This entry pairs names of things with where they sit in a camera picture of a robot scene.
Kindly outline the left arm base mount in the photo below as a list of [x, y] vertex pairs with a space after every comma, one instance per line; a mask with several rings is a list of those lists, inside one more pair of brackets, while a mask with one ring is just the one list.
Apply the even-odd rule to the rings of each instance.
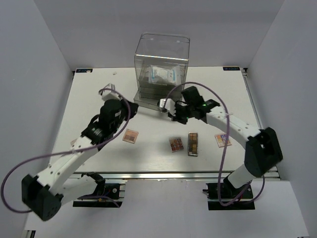
[[120, 208], [125, 196], [125, 181], [106, 179], [92, 194], [73, 201], [73, 207], [80, 208]]

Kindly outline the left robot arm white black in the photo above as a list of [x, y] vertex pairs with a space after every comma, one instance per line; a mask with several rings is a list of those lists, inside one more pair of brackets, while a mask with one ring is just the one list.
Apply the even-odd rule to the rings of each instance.
[[62, 205], [83, 197], [97, 199], [106, 191], [105, 179], [96, 172], [85, 172], [73, 183], [69, 177], [89, 158], [96, 155], [114, 137], [124, 121], [138, 111], [138, 104], [124, 99], [105, 101], [72, 146], [72, 152], [63, 155], [36, 176], [22, 180], [22, 201], [42, 221], [51, 219]]

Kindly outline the long brown eyeshadow palette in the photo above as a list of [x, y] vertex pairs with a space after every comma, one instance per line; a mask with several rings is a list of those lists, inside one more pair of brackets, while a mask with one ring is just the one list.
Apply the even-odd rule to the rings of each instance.
[[198, 133], [188, 133], [188, 156], [198, 156]]

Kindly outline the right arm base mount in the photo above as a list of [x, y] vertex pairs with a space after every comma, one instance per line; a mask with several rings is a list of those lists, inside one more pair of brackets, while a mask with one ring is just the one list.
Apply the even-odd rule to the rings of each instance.
[[[242, 188], [231, 191], [226, 185], [221, 185], [220, 196], [223, 203], [227, 203], [234, 199]], [[253, 192], [249, 185], [247, 190], [239, 196], [234, 203], [229, 206], [222, 206], [217, 195], [217, 182], [207, 183], [206, 188], [203, 189], [203, 194], [207, 196], [209, 211], [235, 211], [235, 210], [255, 210], [254, 202], [249, 202], [253, 199]]]

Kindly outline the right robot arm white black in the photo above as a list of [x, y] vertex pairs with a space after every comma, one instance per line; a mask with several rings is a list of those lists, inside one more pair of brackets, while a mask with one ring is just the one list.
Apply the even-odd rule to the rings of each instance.
[[186, 124], [188, 119], [196, 118], [225, 132], [245, 149], [244, 163], [224, 179], [223, 190], [228, 197], [236, 197], [244, 185], [262, 177], [282, 161], [283, 155], [274, 129], [257, 128], [231, 116], [219, 102], [204, 100], [195, 86], [184, 89], [181, 94], [185, 105], [171, 98], [159, 102], [160, 108], [168, 112], [172, 121]]

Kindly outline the cotton pad pack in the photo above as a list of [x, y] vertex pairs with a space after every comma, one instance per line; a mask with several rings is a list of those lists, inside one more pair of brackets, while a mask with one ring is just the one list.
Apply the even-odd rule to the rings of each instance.
[[171, 69], [161, 68], [158, 70], [158, 77], [163, 82], [173, 85], [181, 84], [180, 66], [174, 66]]
[[149, 82], [150, 83], [173, 83], [173, 72], [171, 69], [150, 66], [149, 69]]

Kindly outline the clear acrylic drawer organizer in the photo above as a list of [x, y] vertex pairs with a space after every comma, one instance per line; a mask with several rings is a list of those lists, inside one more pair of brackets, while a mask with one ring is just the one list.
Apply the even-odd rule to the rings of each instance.
[[189, 64], [190, 38], [183, 35], [150, 33], [141, 35], [134, 55], [137, 92], [134, 102], [140, 107], [159, 110], [160, 99], [182, 99]]

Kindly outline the four-pan brown eyeshadow palette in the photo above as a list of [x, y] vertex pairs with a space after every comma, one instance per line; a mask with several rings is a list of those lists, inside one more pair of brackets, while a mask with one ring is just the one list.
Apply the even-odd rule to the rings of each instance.
[[138, 134], [139, 133], [137, 131], [127, 129], [122, 140], [134, 144], [137, 140]]

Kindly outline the nine-pan pink eyeshadow palette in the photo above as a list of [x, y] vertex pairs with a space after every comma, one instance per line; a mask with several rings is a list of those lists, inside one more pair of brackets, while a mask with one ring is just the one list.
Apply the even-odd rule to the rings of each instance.
[[169, 144], [172, 152], [178, 152], [184, 149], [181, 137], [170, 138]]

